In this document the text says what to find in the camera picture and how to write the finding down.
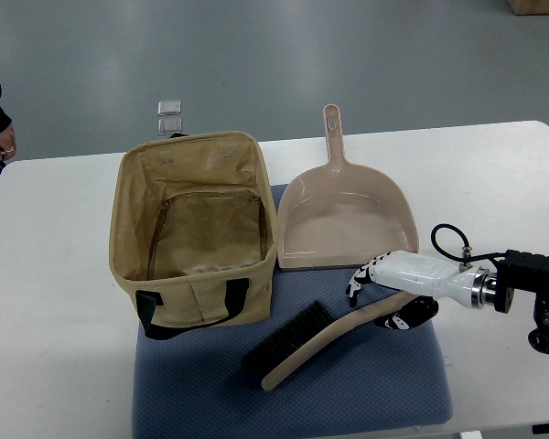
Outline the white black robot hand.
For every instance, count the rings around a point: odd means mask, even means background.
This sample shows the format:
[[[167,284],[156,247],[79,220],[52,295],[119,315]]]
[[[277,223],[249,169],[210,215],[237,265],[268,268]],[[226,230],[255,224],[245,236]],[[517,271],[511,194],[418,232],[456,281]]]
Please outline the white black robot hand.
[[[415,296],[400,310],[373,320],[378,327],[408,330],[436,316],[438,298],[449,297],[468,308],[493,305],[496,275],[481,267],[459,268],[452,262],[395,251],[375,257],[353,274],[346,290],[351,308],[356,306],[358,293],[365,284],[378,284]]]

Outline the bystander hand with ring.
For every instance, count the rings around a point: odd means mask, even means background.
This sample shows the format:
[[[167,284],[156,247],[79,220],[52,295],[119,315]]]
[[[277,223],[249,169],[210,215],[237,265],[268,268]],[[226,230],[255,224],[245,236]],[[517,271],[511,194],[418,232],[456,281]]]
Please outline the bystander hand with ring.
[[[16,156],[16,135],[12,124],[0,133],[0,162],[8,161]]]

